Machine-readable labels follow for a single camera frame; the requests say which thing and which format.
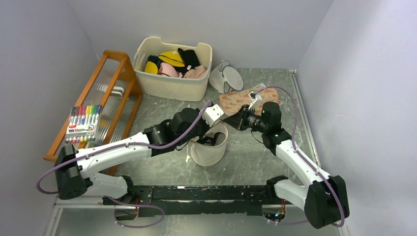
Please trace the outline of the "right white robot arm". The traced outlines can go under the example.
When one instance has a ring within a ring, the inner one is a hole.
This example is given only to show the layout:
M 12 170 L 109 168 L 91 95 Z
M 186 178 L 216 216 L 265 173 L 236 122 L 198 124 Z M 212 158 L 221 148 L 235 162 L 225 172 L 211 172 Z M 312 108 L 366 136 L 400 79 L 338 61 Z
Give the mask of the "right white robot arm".
M 303 210 L 307 221 L 316 229 L 327 225 L 342 227 L 349 217 L 346 183 L 341 176 L 332 176 L 305 157 L 294 138 L 282 128 L 277 103 L 266 102 L 260 115 L 243 105 L 224 123 L 244 131 L 260 132 L 266 149 L 284 161 L 302 182 L 298 185 L 285 176 L 267 181 L 266 199 L 276 204 L 286 200 Z

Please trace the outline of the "white mesh laundry bag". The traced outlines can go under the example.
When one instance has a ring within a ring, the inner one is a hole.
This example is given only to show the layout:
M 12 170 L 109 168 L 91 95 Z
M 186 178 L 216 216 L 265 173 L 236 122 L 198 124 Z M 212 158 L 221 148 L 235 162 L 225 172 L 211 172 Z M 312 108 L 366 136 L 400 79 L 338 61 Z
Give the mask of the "white mesh laundry bag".
M 195 142 L 189 142 L 187 144 L 187 154 L 194 160 L 194 162 L 200 166 L 207 167 L 212 166 L 219 162 L 226 151 L 228 141 L 228 128 L 223 122 L 220 122 L 213 126 L 207 133 L 222 132 L 226 135 L 226 140 L 214 147 L 204 146 Z

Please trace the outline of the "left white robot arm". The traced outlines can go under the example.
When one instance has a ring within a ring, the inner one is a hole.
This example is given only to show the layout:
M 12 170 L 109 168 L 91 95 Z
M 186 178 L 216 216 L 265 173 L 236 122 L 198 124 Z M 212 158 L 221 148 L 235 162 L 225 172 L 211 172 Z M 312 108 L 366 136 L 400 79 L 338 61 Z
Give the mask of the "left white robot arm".
M 125 205 L 134 202 L 136 190 L 130 178 L 108 176 L 100 171 L 134 159 L 172 152 L 205 135 L 223 114 L 217 105 L 204 111 L 184 108 L 172 119 L 114 143 L 79 150 L 73 145 L 65 145 L 55 162 L 59 198 L 107 195 Z

